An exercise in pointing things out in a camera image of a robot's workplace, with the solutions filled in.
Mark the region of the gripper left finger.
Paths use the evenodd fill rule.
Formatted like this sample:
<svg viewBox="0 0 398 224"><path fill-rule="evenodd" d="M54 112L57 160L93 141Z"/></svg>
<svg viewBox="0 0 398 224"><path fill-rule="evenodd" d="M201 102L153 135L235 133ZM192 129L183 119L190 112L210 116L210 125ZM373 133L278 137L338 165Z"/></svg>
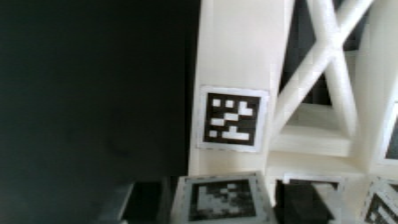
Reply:
<svg viewBox="0 0 398 224"><path fill-rule="evenodd" d="M128 224L171 224L174 192L169 181L135 183L123 212Z"/></svg>

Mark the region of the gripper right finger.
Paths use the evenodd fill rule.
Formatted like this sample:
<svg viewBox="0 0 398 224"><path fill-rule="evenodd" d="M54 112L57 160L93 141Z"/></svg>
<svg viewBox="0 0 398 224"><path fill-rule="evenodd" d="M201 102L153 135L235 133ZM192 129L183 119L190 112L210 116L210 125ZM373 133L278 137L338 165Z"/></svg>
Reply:
<svg viewBox="0 0 398 224"><path fill-rule="evenodd" d="M317 184L338 189L336 182L294 179L288 183L278 181L274 212L279 224L329 224L334 220L320 194Z"/></svg>

